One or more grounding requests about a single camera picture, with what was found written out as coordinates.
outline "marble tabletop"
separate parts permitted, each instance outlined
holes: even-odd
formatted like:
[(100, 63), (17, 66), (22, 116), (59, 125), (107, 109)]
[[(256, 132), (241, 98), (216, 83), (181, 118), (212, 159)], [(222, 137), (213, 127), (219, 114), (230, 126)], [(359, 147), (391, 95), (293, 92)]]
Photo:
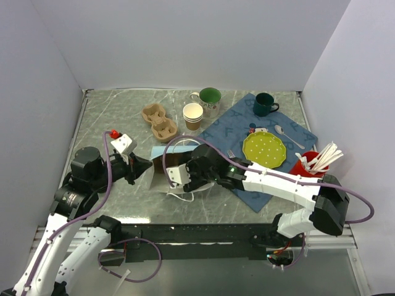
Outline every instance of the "marble tabletop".
[[(151, 147), (163, 145), (151, 133), (151, 127), (141, 117), (145, 105), (161, 103), (178, 126), (180, 134), (198, 135), (216, 118), (203, 119), (201, 128), (190, 131), (186, 128), (182, 115), (184, 105), (190, 103), (189, 94), (197, 90), (92, 90), (87, 95), (87, 104), (82, 116), (74, 153), (86, 146), (97, 147), (102, 157), (104, 148), (102, 132), (118, 130), (134, 138), (138, 146), (134, 153), (149, 159)], [(247, 93), (263, 91), (221, 91), (220, 114), (243, 98)], [(296, 92), (270, 92), (280, 104), (280, 111), (296, 123), (306, 127), (303, 112)], [(93, 222), (100, 215), (112, 216), (122, 223), (271, 223), (278, 213), (290, 213), (299, 205), (272, 197), (259, 213), (252, 211), (229, 190), (215, 185), (211, 189), (195, 194), (194, 202), (184, 202), (171, 195), (148, 190), (148, 178), (142, 175), (134, 186), (124, 179), (113, 184), (109, 200), (97, 214), (87, 219)]]

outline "white bag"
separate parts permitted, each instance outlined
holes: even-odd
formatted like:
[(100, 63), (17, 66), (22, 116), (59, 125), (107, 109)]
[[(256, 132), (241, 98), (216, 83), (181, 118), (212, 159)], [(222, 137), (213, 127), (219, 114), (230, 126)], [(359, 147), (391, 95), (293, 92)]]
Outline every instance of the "white bag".
[[(192, 151), (197, 146), (170, 146), (167, 149), (166, 153), (166, 162), (168, 163), (169, 167), (175, 167), (178, 164), (179, 160), (182, 156), (185, 156), (185, 152)], [(148, 178), (148, 189), (156, 192), (163, 192), (163, 193), (172, 193), (172, 194), (184, 194), (186, 193), (183, 189), (183, 186), (179, 185), (176, 188), (170, 187), (168, 183), (163, 167), (162, 167), (162, 156), (163, 151), (165, 150), (165, 146), (154, 146), (151, 150), (151, 161), (153, 162), (153, 166), (150, 167), (146, 171), (146, 178)], [(192, 192), (203, 191), (208, 188), (211, 188), (214, 185), (214, 182), (207, 183), (198, 189)]]

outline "gray floor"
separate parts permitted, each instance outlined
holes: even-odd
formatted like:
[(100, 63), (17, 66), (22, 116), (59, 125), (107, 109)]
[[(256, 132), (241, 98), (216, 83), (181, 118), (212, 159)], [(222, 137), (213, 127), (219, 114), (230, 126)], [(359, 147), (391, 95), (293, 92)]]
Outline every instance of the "gray floor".
[[(142, 279), (156, 268), (156, 261), (123, 264), (112, 268), (129, 278)], [(284, 273), (272, 270), (267, 261), (240, 259), (167, 260), (157, 276), (148, 282), (124, 282), (117, 296), (198, 296), (198, 295), (360, 295), (352, 276), (346, 250), (313, 250), (307, 258)], [(98, 270), (93, 263), (80, 278), (74, 295), (109, 296), (119, 279)]]
[[(94, 146), (104, 155), (101, 134), (105, 130), (116, 129), (135, 138), (138, 142), (135, 153), (149, 158), (151, 147), (161, 143), (156, 141), (140, 112), (145, 105), (153, 102), (160, 102), (165, 107), (167, 116), (177, 123), (180, 134), (201, 133), (215, 119), (204, 119), (198, 131), (186, 129), (182, 108), (190, 103), (189, 94), (192, 92), (130, 89), (91, 91), (73, 154), (79, 148)], [(222, 91), (220, 115), (248, 92), (257, 94), (262, 91)], [(295, 92), (271, 94), (280, 104), (281, 112), (306, 127)], [(170, 195), (148, 191), (148, 181), (146, 176), (137, 180), (134, 186), (123, 179), (117, 181), (103, 209), (90, 217), (87, 223), (102, 214), (123, 223), (271, 223), (276, 214), (293, 212), (299, 208), (295, 203), (273, 197), (259, 213), (255, 213), (237, 196), (217, 185), (211, 190), (198, 192), (195, 201), (188, 203)]]

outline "red cup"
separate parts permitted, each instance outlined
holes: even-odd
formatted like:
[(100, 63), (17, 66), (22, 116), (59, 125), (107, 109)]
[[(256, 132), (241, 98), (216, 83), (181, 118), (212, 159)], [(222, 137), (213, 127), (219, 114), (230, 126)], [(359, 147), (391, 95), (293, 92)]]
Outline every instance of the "red cup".
[[(318, 155), (318, 152), (316, 151), (307, 151), (304, 152), (303, 156), (306, 156), (307, 158), (307, 162), (310, 162), (311, 160), (313, 160), (313, 158), (315, 158)], [(305, 168), (302, 166), (302, 162), (300, 159), (297, 160), (297, 163), (295, 164), (295, 166), (292, 168), (292, 170), (289, 171), (289, 173), (291, 175), (301, 175), (302, 177), (310, 177), (310, 178), (321, 178), (323, 175), (325, 175), (325, 173), (317, 173), (315, 175), (310, 174), (308, 171), (305, 170)]]

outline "blue placemat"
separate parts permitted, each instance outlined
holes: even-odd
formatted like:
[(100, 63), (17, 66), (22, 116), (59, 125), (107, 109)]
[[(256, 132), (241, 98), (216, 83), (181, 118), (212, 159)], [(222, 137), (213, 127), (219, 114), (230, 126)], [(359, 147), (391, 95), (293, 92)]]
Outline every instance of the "blue placemat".
[[(227, 150), (232, 150), (237, 157), (245, 159), (242, 151), (243, 141), (248, 136), (250, 127), (267, 128), (269, 133), (273, 133), (275, 136), (279, 137), (286, 147), (286, 160), (275, 170), (287, 173), (297, 162), (295, 152), (303, 154), (311, 150), (317, 141), (317, 137), (286, 115), (282, 114), (281, 105), (279, 111), (273, 112), (266, 117), (256, 116), (254, 112), (252, 112), (254, 101), (255, 96), (253, 94), (248, 94), (203, 131), (199, 137), (209, 141), (224, 154), (227, 154)], [(284, 129), (286, 135), (303, 145), (305, 149), (300, 149), (286, 136), (276, 133), (274, 129), (275, 125), (280, 125)], [(256, 213), (259, 212), (272, 197), (269, 194), (258, 192), (239, 190), (234, 190), (233, 192)]]

